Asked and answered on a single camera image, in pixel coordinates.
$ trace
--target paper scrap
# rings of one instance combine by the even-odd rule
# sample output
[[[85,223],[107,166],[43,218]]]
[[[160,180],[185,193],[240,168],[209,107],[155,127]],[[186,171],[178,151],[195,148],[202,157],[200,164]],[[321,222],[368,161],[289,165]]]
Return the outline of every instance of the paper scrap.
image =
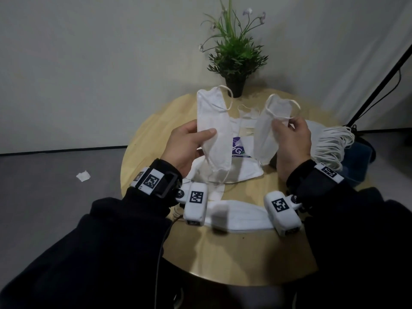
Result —
[[[90,174],[87,171],[81,172],[76,176],[80,181],[86,181],[90,179]]]

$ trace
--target cable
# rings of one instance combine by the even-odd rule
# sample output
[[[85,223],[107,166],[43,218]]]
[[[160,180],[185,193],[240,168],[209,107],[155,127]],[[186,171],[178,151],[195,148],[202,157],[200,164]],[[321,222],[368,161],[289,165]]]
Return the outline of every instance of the cable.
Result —
[[[174,219],[172,224],[167,228],[166,233],[163,236],[162,243],[160,244],[160,251],[159,251],[159,258],[157,258],[157,267],[156,267],[156,283],[154,284],[154,309],[156,309],[156,300],[157,300],[157,279],[159,277],[159,265],[160,265],[160,258],[162,257],[162,248],[163,243],[166,240],[167,234],[172,229],[172,225],[178,221],[180,218],[183,218],[183,215],[180,215],[178,218]]]
[[[396,84],[396,86],[394,86],[394,88],[392,89],[392,90],[390,90],[387,94],[385,94],[383,97],[381,97],[378,101],[376,101],[376,103],[374,103],[371,107],[369,107],[367,110],[366,110],[366,112],[364,112],[362,115],[360,115],[359,116],[359,118],[361,118],[364,114],[366,114],[372,107],[374,107],[377,103],[379,103],[380,101],[382,101],[385,97],[387,97],[389,94],[391,94],[398,86],[399,86],[399,83],[400,83],[400,80],[402,79],[402,74],[400,73],[400,68],[399,68],[399,70],[398,70],[398,72],[399,72],[399,80],[398,80],[398,83]]]

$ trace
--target black plant pot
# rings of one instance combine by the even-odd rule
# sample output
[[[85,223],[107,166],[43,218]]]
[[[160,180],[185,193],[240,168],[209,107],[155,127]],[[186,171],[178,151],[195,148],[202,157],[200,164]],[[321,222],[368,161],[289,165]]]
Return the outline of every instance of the black plant pot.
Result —
[[[228,81],[225,78],[225,81],[226,81],[226,87],[228,87],[230,90],[232,90],[234,98],[239,98],[239,97],[242,96],[242,92],[243,92],[243,88],[245,86],[246,78],[238,80],[238,81],[234,81],[234,82]]]

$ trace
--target wooden tabletop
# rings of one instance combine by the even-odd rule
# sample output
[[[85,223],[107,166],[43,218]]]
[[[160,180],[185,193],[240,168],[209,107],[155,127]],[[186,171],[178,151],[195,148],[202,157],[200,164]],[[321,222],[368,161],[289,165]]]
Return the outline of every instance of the wooden tabletop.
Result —
[[[229,110],[238,118],[237,107],[263,108],[272,93],[296,100],[301,105],[301,116],[325,126],[339,123],[328,114],[304,102],[299,97],[282,91],[245,87],[243,96],[234,99]],[[223,91],[227,106],[230,97]],[[173,128],[196,118],[196,94],[186,94],[166,104],[151,115],[136,131],[121,164],[121,192],[137,173],[159,158]],[[264,176],[235,184],[226,184],[222,199],[235,199],[263,207],[263,197],[274,190],[286,191],[283,182],[270,166]],[[164,244],[164,258],[182,270],[219,283],[238,286],[262,286],[290,282],[317,270],[304,230],[281,238],[275,230],[246,234],[216,233],[211,228],[193,227],[185,222],[174,224]]]

